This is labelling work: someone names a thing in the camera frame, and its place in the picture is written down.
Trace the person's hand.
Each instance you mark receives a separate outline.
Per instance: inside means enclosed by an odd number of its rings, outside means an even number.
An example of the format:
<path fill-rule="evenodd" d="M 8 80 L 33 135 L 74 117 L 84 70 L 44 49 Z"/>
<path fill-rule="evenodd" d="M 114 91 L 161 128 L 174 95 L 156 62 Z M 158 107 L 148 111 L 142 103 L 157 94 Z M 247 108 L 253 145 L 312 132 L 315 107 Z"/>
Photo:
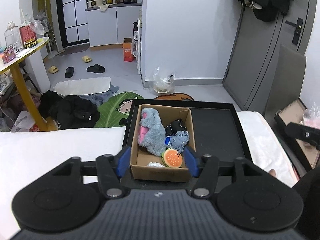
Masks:
<path fill-rule="evenodd" d="M 271 169 L 268 173 L 269 173 L 271 176 L 273 176 L 274 178 L 276 178 L 276 172 L 275 172 L 275 170 Z"/>

